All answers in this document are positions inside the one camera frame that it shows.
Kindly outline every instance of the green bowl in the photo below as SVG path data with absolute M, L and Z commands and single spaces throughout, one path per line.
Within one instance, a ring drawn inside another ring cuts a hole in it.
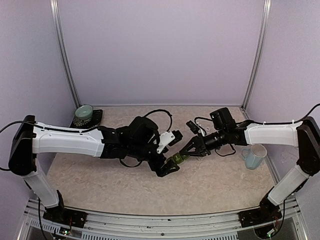
M 91 118 L 94 108 L 91 105 L 82 105 L 77 110 L 75 110 L 74 115 L 80 120 L 88 120 Z

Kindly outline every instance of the mug handle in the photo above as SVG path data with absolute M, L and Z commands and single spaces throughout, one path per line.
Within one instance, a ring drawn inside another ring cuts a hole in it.
M 248 156 L 249 151 L 250 151 L 250 149 L 247 149 L 247 148 L 242 150 L 241 156 L 243 157 L 244 160 L 246 160 L 246 157 Z

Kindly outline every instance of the green object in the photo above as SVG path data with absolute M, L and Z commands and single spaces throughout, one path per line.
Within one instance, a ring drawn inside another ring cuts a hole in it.
M 184 160 L 188 159 L 190 156 L 189 155 L 181 155 L 179 152 L 174 154 L 169 158 L 169 160 L 172 160 L 175 164 L 181 164 L 183 163 Z
M 74 115 L 80 120 L 88 120 L 91 118 L 94 108 L 91 105 L 83 105 L 75 110 Z

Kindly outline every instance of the table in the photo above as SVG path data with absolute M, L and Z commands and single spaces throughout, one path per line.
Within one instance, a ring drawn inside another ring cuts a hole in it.
M 171 112 L 171 130 L 179 129 L 181 142 L 169 148 L 165 155 L 178 152 L 194 134 L 186 122 L 221 107 L 211 106 L 113 106 L 103 109 L 101 125 L 118 128 L 129 125 L 136 116 L 154 109 Z M 229 107 L 237 122 L 244 116 L 238 107 Z M 164 132 L 169 118 L 163 112 L 149 116 Z M 215 131 L 211 122 L 199 120 L 208 133 Z M 265 161 L 249 170 L 237 153 L 220 157 L 214 151 L 206 157 L 190 157 L 180 170 L 165 177 L 157 177 L 144 162 L 136 168 L 126 168 L 118 159 L 100 159 L 79 154 L 57 153 L 48 172 L 53 187 L 61 192 L 66 206 L 130 215 L 193 215 L 239 210 L 255 207 L 274 185 Z M 224 146 L 220 154 L 231 151 Z M 124 159 L 135 165 L 132 158 Z

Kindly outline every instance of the vertical metal post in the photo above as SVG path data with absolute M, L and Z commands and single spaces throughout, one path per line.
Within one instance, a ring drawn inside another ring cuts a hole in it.
M 69 62 L 68 62 L 66 47 L 65 47 L 65 43 L 64 43 L 64 36 L 63 36 L 61 21 L 60 21 L 60 16 L 59 16 L 58 0 L 50 0 L 50 3 L 51 3 L 51 12 L 52 12 L 52 17 L 53 17 L 54 27 L 55 27 L 55 31 L 56 31 L 57 38 L 58 38 L 60 54 L 62 57 L 62 63 L 64 66 L 68 85 L 69 85 L 69 88 L 70 88 L 70 91 L 72 94 L 74 105 L 78 108 L 81 106 L 81 103 L 79 100 L 79 96 L 77 93 L 75 82 L 73 80 L 70 66 L 69 66 Z
M 254 56 L 254 62 L 253 67 L 250 74 L 250 81 L 248 84 L 248 87 L 245 92 L 245 97 L 242 103 L 242 108 L 244 110 L 247 109 L 250 97 L 252 95 L 252 91 L 254 88 L 254 84 L 256 81 L 260 59 L 262 56 L 263 46 L 266 38 L 267 33 L 267 26 L 269 21 L 269 14 L 270 14 L 270 8 L 271 8 L 271 0 L 264 0 L 264 7 L 263 7 L 263 14 L 262 14 L 262 21 L 261 21 L 261 27 L 260 27 L 260 33 L 259 33 L 259 39 L 258 39 L 258 45 L 256 48 L 255 56 Z

